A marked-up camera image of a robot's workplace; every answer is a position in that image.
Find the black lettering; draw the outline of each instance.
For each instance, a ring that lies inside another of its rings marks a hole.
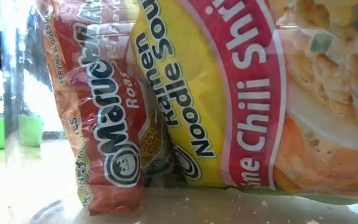
[[[160,7],[155,0],[143,0],[142,6],[144,11],[147,13],[147,20],[153,19],[156,15],[160,14]]]
[[[158,89],[154,90],[155,96],[159,96],[159,95],[164,94],[164,93],[165,93],[165,89],[164,89],[163,86],[161,86],[161,88],[158,88]]]
[[[117,95],[112,95],[109,97],[96,96],[95,101],[100,106],[107,106],[113,103],[120,103],[120,98]]]
[[[77,159],[84,159],[84,158],[85,158],[84,150],[81,150],[80,154],[77,157]]]
[[[147,71],[146,78],[153,90],[155,90],[158,86],[162,84],[160,75],[158,74],[158,70],[156,68]]]
[[[91,84],[94,86],[93,93],[96,96],[114,93],[117,90],[117,83],[108,78],[91,80]]]
[[[141,34],[139,34],[137,37],[136,37],[136,47],[137,47],[137,51],[139,54],[142,54],[143,52],[145,52],[146,50],[148,50],[150,47],[149,47],[149,44],[147,43],[146,41],[146,33],[143,32]]]
[[[199,120],[198,117],[198,113],[197,111],[192,108],[192,107],[186,107],[183,111],[182,111],[183,117],[185,118],[185,120],[190,123],[190,124],[195,124],[197,123]]]
[[[151,69],[154,66],[154,59],[151,52],[146,52],[140,57],[142,65],[146,70]]]
[[[171,102],[166,95],[161,95],[157,98],[157,102],[161,109],[170,110],[172,108]]]
[[[96,39],[98,33],[93,29],[88,29],[87,25],[75,23],[75,39],[81,46],[85,47],[86,42],[91,42],[92,44],[98,44],[98,40]]]
[[[157,60],[163,60],[165,58],[165,52],[168,52],[169,56],[174,55],[172,44],[166,38],[162,38],[158,42],[158,47],[153,45],[152,46],[152,51],[153,51],[154,57]]]
[[[99,60],[99,57],[97,55],[92,54],[92,52],[90,50],[87,50],[87,49],[83,50],[83,56],[81,57],[81,63],[83,65],[94,63],[97,60]]]
[[[77,123],[77,118],[73,118],[70,120],[70,124],[76,124]]]
[[[169,63],[165,66],[165,76],[171,81],[176,81],[181,77],[181,70],[177,62]]]
[[[213,151],[207,151],[211,146],[209,140],[191,141],[190,144],[197,147],[196,155],[198,157],[216,157]]]
[[[160,18],[158,18],[158,17],[154,18],[150,25],[151,25],[151,31],[152,31],[154,38],[159,40],[165,36],[165,34],[166,34],[165,24]]]
[[[182,107],[187,107],[191,105],[191,96],[187,88],[182,88],[180,90],[175,90],[169,94],[171,99],[175,98],[177,103]]]
[[[80,173],[80,175],[84,175],[85,174],[85,170],[86,170],[86,163],[82,162],[82,161],[77,161],[75,163],[76,165],[76,169],[77,171]]]
[[[72,124],[71,125],[72,130],[75,132],[76,130],[78,130],[78,124]]]
[[[98,57],[98,60],[87,67],[91,74],[96,78],[108,78],[114,73],[114,68],[107,61]]]
[[[127,136],[122,133],[124,129],[124,123],[99,128],[96,132],[97,137],[108,140],[101,145],[100,150],[106,154],[117,152],[121,148],[118,144],[127,140]]]
[[[205,131],[203,127],[199,124],[192,124],[190,125],[190,133],[196,139],[203,139],[205,138]]]
[[[94,43],[91,43],[91,42],[88,42],[88,41],[83,42],[83,43],[79,42],[79,44],[80,44],[82,47],[86,48],[87,51],[92,52],[92,54],[94,54],[94,55],[99,55],[99,48],[98,48],[98,43],[97,43],[97,41],[96,41],[95,44],[94,44]]]
[[[85,197],[83,199],[82,205],[83,206],[89,205],[90,201],[91,201],[91,195],[89,195],[89,193],[87,192],[87,194],[85,195]]]
[[[79,185],[80,187],[85,186],[85,178],[84,178],[84,177],[79,177],[79,178],[78,178],[78,185]]]
[[[179,80],[177,82],[173,82],[171,84],[168,84],[165,86],[165,88],[167,89],[167,91],[173,91],[174,89],[177,89],[179,87],[185,86],[185,81],[183,80]]]
[[[101,119],[102,123],[107,122],[106,115],[109,117],[110,121],[114,123],[118,123],[123,119],[124,111],[122,110],[122,107],[117,105],[109,106],[108,108],[101,110],[100,116],[102,117]]]
[[[179,121],[175,120],[175,112],[173,110],[170,110],[168,112],[163,112],[165,124],[167,126],[178,126],[180,125]]]

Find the white countertop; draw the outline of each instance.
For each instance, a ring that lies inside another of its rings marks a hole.
[[[37,224],[358,224],[358,204],[335,206],[234,189],[148,189],[136,214],[90,217],[76,199],[74,158],[67,141],[43,142],[41,148],[15,147],[9,171],[0,151],[0,223],[14,218],[16,223]]]

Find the green vegetable piece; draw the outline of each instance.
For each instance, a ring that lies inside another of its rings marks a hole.
[[[325,53],[332,41],[333,38],[330,35],[324,33],[316,34],[311,43],[310,50],[314,53]]]
[[[358,14],[354,14],[353,27],[358,31]]]

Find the red package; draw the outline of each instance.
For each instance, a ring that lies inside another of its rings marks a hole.
[[[141,200],[142,168],[165,136],[146,87],[130,76],[136,10],[128,2],[81,0],[41,1],[39,9],[58,113],[78,156],[80,200],[91,215],[131,212]]]

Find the ramen noodle soup package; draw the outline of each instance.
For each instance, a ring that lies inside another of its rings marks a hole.
[[[155,97],[135,79],[129,32],[139,8],[117,0],[38,7],[58,113],[77,156],[78,196],[91,215],[134,211],[145,173],[172,163]]]
[[[139,0],[190,185],[358,198],[358,0]]]

